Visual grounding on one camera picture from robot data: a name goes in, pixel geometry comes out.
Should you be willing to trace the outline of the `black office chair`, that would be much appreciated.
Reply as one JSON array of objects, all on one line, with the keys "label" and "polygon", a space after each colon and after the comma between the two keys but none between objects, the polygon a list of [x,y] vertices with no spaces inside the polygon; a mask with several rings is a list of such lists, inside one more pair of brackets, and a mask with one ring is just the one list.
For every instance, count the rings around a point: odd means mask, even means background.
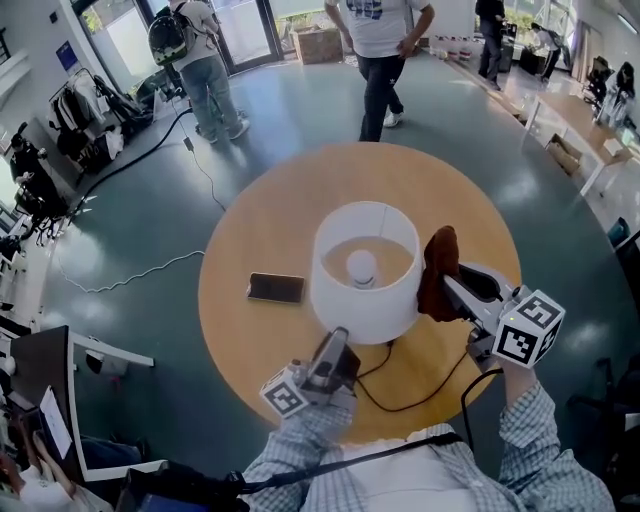
[{"label": "black office chair", "polygon": [[596,367],[603,371],[604,397],[574,394],[566,405],[598,413],[596,429],[606,454],[603,480],[615,502],[640,508],[640,353],[630,358],[618,381],[610,358],[599,359]]}]

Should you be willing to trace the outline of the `brown wiping cloth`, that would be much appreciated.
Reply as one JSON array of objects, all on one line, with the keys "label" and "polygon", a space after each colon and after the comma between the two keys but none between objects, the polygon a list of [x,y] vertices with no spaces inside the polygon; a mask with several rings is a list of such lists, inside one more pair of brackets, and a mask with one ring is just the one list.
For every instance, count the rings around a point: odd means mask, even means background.
[{"label": "brown wiping cloth", "polygon": [[439,228],[427,243],[424,270],[417,291],[417,309],[436,322],[452,322],[460,318],[444,289],[444,277],[456,277],[459,271],[457,235],[452,226]]}]

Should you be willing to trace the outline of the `white paper sheet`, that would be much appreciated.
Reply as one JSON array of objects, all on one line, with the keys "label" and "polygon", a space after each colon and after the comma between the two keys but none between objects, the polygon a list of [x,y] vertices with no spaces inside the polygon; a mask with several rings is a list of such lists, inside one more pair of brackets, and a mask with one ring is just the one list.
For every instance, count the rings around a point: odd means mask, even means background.
[{"label": "white paper sheet", "polygon": [[58,450],[59,457],[64,459],[71,448],[72,438],[51,386],[46,388],[39,408],[44,417],[49,434]]}]

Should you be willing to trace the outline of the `wooden planter box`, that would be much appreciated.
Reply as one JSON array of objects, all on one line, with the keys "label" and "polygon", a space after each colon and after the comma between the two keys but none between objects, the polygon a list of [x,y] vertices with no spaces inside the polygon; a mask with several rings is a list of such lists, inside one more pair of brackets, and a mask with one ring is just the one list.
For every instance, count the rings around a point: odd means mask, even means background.
[{"label": "wooden planter box", "polygon": [[293,42],[296,55],[303,65],[336,63],[344,56],[341,33],[337,28],[295,30]]}]

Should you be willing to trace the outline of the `row of small plastic containers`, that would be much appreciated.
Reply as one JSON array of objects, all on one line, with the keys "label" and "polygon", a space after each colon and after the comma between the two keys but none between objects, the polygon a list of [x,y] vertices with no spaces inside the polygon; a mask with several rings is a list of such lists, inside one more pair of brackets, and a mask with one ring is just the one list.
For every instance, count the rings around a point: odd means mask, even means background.
[{"label": "row of small plastic containers", "polygon": [[441,60],[468,62],[472,56],[471,42],[468,37],[437,35],[430,40],[430,53]]}]

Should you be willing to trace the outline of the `white table lamp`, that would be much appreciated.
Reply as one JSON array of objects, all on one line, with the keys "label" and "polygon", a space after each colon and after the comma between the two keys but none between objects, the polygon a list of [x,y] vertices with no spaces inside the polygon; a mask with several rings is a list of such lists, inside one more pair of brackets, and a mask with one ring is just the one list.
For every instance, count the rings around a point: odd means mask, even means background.
[{"label": "white table lamp", "polygon": [[[360,239],[393,242],[409,254],[411,262],[386,286],[358,287],[353,272],[344,284],[330,274],[324,260],[339,246]],[[334,210],[318,227],[311,261],[309,300],[326,330],[342,327],[353,343],[376,345],[403,336],[416,322],[422,245],[416,227],[402,211],[372,201]]]}]

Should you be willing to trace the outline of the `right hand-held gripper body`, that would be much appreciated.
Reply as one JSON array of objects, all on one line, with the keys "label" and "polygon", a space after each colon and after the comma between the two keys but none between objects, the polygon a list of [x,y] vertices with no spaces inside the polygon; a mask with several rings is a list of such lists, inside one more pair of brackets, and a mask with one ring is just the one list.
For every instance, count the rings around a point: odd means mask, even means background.
[{"label": "right hand-held gripper body", "polygon": [[468,354],[479,369],[489,369],[496,360],[532,369],[553,346],[565,309],[526,286],[511,290],[500,306],[471,331]]}]

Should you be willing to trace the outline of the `teal bin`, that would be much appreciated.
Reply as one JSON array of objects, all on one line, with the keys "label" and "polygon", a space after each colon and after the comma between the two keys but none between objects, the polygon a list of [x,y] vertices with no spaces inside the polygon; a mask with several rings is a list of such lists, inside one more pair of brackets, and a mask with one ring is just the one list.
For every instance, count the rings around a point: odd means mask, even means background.
[{"label": "teal bin", "polygon": [[607,232],[609,242],[617,247],[630,236],[630,228],[623,217],[619,217]]}]

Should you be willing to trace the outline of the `open cardboard box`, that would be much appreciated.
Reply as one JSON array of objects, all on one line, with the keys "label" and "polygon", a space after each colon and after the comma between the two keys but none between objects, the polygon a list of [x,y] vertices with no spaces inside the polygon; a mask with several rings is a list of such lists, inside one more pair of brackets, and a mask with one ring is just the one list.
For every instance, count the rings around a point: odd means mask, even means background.
[{"label": "open cardboard box", "polygon": [[545,149],[568,176],[580,169],[583,154],[560,135],[554,134]]}]

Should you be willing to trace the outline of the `dark screen smartphone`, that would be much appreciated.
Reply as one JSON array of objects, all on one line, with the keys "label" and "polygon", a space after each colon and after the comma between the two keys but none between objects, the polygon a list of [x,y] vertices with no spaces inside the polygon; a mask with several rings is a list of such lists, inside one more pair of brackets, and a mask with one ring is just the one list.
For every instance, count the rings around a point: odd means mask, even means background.
[{"label": "dark screen smartphone", "polygon": [[250,275],[247,297],[252,300],[300,304],[305,279],[300,276],[254,272]]}]

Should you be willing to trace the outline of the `person's right forearm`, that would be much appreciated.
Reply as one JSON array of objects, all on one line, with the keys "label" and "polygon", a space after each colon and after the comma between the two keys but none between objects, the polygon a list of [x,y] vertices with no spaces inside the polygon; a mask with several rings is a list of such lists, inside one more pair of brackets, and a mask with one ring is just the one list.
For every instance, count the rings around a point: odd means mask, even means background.
[{"label": "person's right forearm", "polygon": [[555,403],[535,372],[503,362],[506,406],[495,512],[615,512],[604,483],[563,450]]}]

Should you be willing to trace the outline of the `black green backpack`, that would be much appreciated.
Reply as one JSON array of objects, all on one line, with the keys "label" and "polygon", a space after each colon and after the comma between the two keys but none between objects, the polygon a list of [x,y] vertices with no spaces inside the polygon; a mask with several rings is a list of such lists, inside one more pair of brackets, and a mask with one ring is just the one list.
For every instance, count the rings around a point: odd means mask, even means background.
[{"label": "black green backpack", "polygon": [[186,2],[181,2],[174,9],[161,9],[149,27],[148,44],[157,66],[167,66],[185,58],[195,44],[193,24],[182,13],[185,5]]}]

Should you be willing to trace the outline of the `person's body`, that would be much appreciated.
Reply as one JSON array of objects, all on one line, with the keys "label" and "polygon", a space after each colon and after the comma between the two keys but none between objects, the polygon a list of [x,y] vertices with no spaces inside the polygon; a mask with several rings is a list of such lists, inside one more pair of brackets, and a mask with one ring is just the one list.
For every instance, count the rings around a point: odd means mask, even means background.
[{"label": "person's body", "polygon": [[513,512],[468,457],[429,445],[315,477],[302,490],[278,512]]}]

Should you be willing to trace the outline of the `person's left forearm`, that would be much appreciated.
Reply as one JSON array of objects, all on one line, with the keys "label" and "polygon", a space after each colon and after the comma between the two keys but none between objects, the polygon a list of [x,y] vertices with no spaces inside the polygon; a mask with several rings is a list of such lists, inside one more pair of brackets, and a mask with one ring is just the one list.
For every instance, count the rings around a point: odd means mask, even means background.
[{"label": "person's left forearm", "polygon": [[276,474],[314,468],[351,425],[355,399],[347,406],[309,406],[281,422],[269,434],[258,457],[243,472],[249,483],[266,481]]}]

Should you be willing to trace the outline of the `white table with wooden top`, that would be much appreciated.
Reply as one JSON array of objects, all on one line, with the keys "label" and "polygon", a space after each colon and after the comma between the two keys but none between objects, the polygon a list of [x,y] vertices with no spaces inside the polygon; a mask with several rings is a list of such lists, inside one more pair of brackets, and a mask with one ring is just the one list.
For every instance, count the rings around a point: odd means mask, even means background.
[{"label": "white table with wooden top", "polygon": [[[560,124],[557,125],[558,134],[561,137],[569,134],[571,139],[578,142],[578,148],[584,149],[595,163],[593,171],[580,190],[581,196],[587,195],[605,168],[624,164],[633,157],[631,150],[623,144],[621,137],[607,125],[598,124],[593,118],[589,105],[575,95],[538,93],[524,126],[525,136],[532,133],[532,127],[540,109],[548,109],[558,117],[560,120]],[[614,157],[603,147],[603,143],[610,138],[616,138],[624,146],[624,150]]]}]

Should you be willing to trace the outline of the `clothes rack with garments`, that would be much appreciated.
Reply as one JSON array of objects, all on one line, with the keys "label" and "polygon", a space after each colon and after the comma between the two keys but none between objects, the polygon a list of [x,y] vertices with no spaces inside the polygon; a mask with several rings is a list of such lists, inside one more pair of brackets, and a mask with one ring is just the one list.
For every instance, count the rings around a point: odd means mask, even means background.
[{"label": "clothes rack with garments", "polygon": [[112,161],[103,133],[122,127],[124,146],[153,121],[150,110],[82,68],[50,98],[48,124],[59,152],[82,173],[96,174]]}]

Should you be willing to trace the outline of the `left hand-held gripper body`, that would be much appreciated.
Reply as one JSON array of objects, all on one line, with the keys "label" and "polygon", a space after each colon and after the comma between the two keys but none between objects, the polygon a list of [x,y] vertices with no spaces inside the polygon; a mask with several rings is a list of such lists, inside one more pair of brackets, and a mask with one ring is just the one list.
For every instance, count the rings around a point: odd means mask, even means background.
[{"label": "left hand-held gripper body", "polygon": [[260,389],[260,396],[280,418],[309,406],[331,406],[353,412],[357,397],[329,362],[293,360]]}]

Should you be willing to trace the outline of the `white plastic bag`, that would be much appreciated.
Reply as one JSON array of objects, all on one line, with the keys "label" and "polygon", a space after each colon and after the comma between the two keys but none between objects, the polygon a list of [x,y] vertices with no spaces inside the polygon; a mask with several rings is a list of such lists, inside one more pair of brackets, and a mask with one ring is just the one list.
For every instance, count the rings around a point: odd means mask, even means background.
[{"label": "white plastic bag", "polygon": [[124,149],[125,141],[122,133],[122,127],[116,126],[113,129],[106,130],[103,135],[105,137],[109,158],[113,161]]}]

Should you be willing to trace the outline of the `large glass entrance window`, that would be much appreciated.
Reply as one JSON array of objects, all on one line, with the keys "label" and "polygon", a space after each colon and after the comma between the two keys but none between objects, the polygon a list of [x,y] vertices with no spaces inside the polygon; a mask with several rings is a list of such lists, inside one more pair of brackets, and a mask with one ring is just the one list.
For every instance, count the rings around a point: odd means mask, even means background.
[{"label": "large glass entrance window", "polygon": [[[220,26],[219,52],[232,73],[279,56],[268,0],[200,0]],[[147,45],[148,27],[170,0],[70,0],[72,9],[109,77],[128,87],[157,72]]]}]

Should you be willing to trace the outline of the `blue wall sign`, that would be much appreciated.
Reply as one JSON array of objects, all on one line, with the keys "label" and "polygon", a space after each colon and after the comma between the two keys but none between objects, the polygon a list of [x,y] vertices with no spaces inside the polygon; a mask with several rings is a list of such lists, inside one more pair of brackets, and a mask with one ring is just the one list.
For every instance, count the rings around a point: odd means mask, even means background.
[{"label": "blue wall sign", "polygon": [[81,68],[80,62],[68,41],[64,42],[56,50],[56,56],[67,74],[73,74]]}]

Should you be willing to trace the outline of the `black wheeled chair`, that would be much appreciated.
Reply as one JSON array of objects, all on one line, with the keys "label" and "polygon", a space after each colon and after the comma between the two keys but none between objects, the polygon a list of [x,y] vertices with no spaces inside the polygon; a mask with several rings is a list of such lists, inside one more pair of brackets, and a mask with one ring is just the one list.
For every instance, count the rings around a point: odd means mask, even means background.
[{"label": "black wheeled chair", "polygon": [[21,241],[28,240],[35,231],[51,228],[56,221],[68,213],[69,206],[62,199],[41,199],[26,189],[20,189],[15,196],[19,210],[31,217],[31,227],[20,236]]}]

